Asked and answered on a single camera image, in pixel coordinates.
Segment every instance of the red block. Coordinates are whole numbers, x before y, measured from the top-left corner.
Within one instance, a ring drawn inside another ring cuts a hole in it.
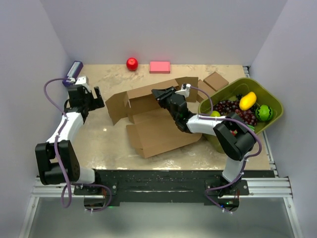
[[[168,61],[151,61],[150,73],[170,73],[170,62]]]

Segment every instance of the white wall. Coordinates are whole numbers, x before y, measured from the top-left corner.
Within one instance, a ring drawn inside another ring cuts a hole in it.
[[[289,176],[306,238],[317,235],[317,1],[288,0],[251,66],[284,105],[268,132],[280,176]]]
[[[286,0],[41,2],[73,60],[250,65]]]
[[[0,32],[0,236],[15,238],[38,174],[34,148],[60,117],[43,85],[71,62],[39,0],[1,1]],[[60,84],[49,91],[59,103],[67,97]]]

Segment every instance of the green bin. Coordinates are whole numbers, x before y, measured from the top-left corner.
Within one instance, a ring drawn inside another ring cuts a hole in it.
[[[257,96],[256,103],[260,105],[268,105],[273,109],[273,118],[270,121],[259,121],[255,126],[255,133],[259,134],[272,123],[274,123],[283,114],[283,106],[279,100],[277,100],[272,94],[265,90],[258,82],[251,78],[239,78],[236,81],[230,83],[226,87],[217,91],[211,96],[213,105],[223,100],[236,100],[236,95],[242,93],[244,96],[249,92],[254,92]],[[198,113],[209,114],[211,106],[209,99],[203,100],[198,107]],[[224,153],[216,136],[204,134],[205,138],[214,146],[216,151]]]

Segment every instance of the tabletop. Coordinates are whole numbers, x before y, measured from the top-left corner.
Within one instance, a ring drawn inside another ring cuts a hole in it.
[[[124,64],[85,65],[80,75],[89,79],[91,88],[99,86],[104,101],[115,93],[162,82],[165,80],[195,76],[203,80],[218,72],[229,83],[245,77],[241,65],[171,65],[170,74],[150,74],[149,65],[139,65],[137,71],[128,71]],[[197,112],[199,103],[189,103],[192,112]],[[198,142],[168,151],[150,158],[138,155],[129,144],[126,125],[128,118],[116,125],[108,115],[107,108],[89,112],[85,124],[79,130],[73,147],[81,166],[94,169],[129,170],[223,170],[226,155],[216,152],[202,137]],[[258,150],[256,144],[253,152]],[[269,170],[265,149],[251,158],[247,170]]]

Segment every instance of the yellow mango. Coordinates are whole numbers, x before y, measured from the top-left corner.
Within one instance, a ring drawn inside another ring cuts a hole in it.
[[[239,107],[241,110],[246,111],[254,105],[257,101],[257,96],[254,92],[248,93],[246,96],[242,97],[240,100]]]

